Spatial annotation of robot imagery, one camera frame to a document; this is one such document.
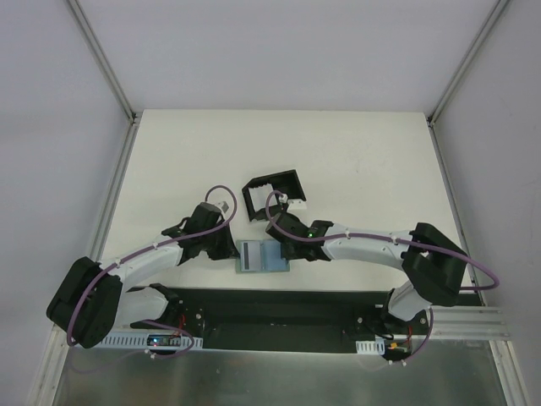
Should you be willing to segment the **white card with black stripe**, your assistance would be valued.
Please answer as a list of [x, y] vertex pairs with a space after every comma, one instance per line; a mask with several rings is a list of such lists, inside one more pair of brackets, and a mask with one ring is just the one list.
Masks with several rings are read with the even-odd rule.
[[259, 272], [263, 270], [261, 254], [262, 243], [260, 241], [242, 242], [241, 271]]

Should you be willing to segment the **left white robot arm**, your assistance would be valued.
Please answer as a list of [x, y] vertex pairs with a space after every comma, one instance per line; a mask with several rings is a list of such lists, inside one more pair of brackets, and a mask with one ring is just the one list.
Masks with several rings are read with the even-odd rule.
[[121, 259], [79, 258], [47, 306], [46, 317], [83, 348], [96, 346], [114, 327], [183, 327], [180, 297], [161, 283], [142, 283], [200, 253], [213, 261], [238, 258], [228, 210], [226, 202], [201, 202], [191, 216], [164, 229], [149, 246]]

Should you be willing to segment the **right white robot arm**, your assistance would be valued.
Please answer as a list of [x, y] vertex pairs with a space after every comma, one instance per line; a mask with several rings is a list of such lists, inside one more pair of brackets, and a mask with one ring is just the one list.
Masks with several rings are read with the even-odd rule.
[[274, 215], [266, 233], [281, 245], [288, 260], [362, 261], [404, 272], [407, 281], [387, 296], [380, 323], [400, 333], [421, 311], [458, 302], [465, 252], [436, 227], [420, 222], [412, 231], [375, 232], [316, 220], [303, 224], [293, 214]]

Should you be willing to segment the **black plastic card box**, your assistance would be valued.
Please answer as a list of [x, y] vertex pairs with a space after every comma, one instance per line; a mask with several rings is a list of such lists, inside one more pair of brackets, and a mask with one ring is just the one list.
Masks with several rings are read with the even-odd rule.
[[272, 216], [280, 211], [286, 211], [284, 205], [279, 201], [283, 195], [293, 199], [302, 199], [307, 203], [295, 169], [250, 179], [242, 187], [248, 219], [251, 222], [266, 221], [266, 209], [269, 209]]

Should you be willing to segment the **green leather card holder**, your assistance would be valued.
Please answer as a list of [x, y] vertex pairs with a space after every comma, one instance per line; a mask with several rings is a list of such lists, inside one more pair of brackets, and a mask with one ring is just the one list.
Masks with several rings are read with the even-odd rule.
[[[263, 270], [259, 272], [242, 272], [241, 271], [241, 253], [242, 253], [242, 242], [244, 241], [260, 241], [261, 254], [263, 260]], [[290, 264], [289, 260], [282, 257], [281, 245], [279, 242], [274, 239], [264, 239], [264, 240], [239, 240], [237, 242], [238, 251], [240, 257], [236, 260], [236, 272], [239, 274], [248, 274], [248, 273], [272, 273], [272, 272], [289, 272]]]

